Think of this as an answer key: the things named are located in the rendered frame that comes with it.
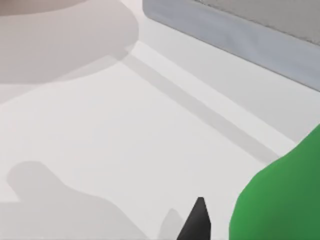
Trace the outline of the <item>green bottle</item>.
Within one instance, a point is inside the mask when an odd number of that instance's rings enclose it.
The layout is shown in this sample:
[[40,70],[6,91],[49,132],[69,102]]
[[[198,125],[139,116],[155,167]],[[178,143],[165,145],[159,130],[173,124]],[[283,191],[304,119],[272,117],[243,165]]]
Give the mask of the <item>green bottle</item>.
[[241,191],[228,240],[320,240],[320,124]]

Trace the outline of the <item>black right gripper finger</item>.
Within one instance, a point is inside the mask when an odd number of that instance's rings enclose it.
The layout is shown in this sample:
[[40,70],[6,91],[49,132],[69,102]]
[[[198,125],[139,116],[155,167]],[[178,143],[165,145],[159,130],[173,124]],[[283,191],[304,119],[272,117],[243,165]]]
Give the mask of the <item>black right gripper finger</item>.
[[211,240],[211,220],[204,197],[195,201],[176,240]]

